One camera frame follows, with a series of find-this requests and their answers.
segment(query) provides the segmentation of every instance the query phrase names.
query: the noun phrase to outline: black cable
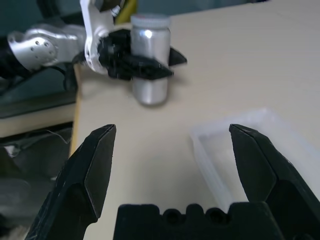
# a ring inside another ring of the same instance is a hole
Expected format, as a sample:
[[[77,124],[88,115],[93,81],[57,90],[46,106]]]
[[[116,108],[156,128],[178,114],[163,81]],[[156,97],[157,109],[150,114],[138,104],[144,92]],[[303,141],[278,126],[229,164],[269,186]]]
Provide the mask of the black cable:
[[[85,60],[85,52],[82,51],[72,59],[71,63],[66,64],[65,77],[63,80],[63,88],[65,91],[76,91],[78,89],[74,65],[83,63]]]
[[[66,76],[66,71],[63,70],[63,69],[61,69],[60,67],[57,67],[57,66],[43,67],[43,68],[40,68],[40,69],[37,70],[37,71],[31,72],[30,75],[24,77],[22,80],[18,81],[17,83],[14,83],[14,84],[9,85],[9,87],[8,87],[5,91],[3,91],[3,92],[0,93],[0,96],[2,96],[2,95],[4,95],[4,94],[6,94],[6,93],[8,93],[8,92],[10,92],[10,91],[12,91],[12,90],[14,90],[14,89],[16,89],[17,87],[19,87],[21,84],[23,84],[23,83],[25,83],[26,81],[28,81],[28,80],[29,80],[30,78],[32,78],[33,76],[35,76],[35,75],[43,72],[43,71],[46,70],[46,69],[56,70],[56,71],[60,72],[61,74],[63,74],[64,76]]]

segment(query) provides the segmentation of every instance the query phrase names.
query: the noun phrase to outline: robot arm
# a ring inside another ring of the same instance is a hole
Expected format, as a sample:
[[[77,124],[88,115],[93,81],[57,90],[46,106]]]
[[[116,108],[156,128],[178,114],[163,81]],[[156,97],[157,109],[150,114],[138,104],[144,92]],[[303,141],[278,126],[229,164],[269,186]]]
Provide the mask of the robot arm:
[[[28,79],[37,71],[61,63],[71,63],[69,74],[77,62],[86,62],[94,72],[123,80],[172,76],[173,72],[157,60],[131,54],[130,30],[113,31],[111,9],[120,2],[80,0],[84,27],[38,24],[25,33],[15,31],[0,39],[0,79]],[[169,66],[185,62],[182,54],[170,49]]]

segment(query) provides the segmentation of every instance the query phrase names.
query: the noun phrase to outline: screw hole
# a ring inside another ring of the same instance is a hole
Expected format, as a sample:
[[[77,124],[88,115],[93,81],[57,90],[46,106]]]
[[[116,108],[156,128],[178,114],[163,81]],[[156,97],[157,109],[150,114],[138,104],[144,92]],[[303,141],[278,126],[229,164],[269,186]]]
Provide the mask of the screw hole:
[[[166,220],[169,224],[176,225],[179,222],[179,216],[175,212],[170,212],[166,216]]]
[[[227,224],[229,221],[228,216],[219,208],[211,208],[205,215],[213,224]]]

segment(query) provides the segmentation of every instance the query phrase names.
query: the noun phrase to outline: wire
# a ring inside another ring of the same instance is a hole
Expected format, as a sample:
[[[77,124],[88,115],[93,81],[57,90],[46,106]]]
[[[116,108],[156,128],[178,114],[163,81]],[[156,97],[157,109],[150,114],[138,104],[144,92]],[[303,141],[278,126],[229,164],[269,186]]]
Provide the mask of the wire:
[[[58,72],[60,72],[63,76],[66,76],[66,71],[61,69],[60,67],[57,67],[57,66],[49,66],[49,67],[43,67],[37,71],[34,71],[32,72],[30,75],[28,75],[27,77],[23,78],[22,80],[18,81],[17,83],[15,84],[11,84],[5,91],[1,92],[0,93],[0,96],[1,95],[4,95],[14,89],[16,89],[17,87],[19,87],[21,84],[24,84],[26,81],[28,81],[30,78],[32,78],[34,75],[37,75],[41,72],[43,72],[44,70],[46,69],[53,69],[53,70],[56,70]]]
[[[71,137],[68,139],[68,140],[65,140],[60,134],[56,133],[56,132],[53,132],[53,131],[50,131],[50,130],[46,130],[47,132],[53,134],[53,135],[56,135],[58,136],[65,144],[69,144],[70,141],[71,141]]]

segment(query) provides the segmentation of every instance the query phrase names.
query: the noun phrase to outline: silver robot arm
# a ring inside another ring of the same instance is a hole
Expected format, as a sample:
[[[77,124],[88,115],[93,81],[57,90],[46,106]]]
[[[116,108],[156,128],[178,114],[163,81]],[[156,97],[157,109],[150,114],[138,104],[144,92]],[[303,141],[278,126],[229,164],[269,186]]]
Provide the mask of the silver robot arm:
[[[19,63],[33,72],[41,67],[71,63],[84,50],[86,30],[83,26],[71,24],[61,27],[39,24],[24,34],[14,31],[7,40]]]

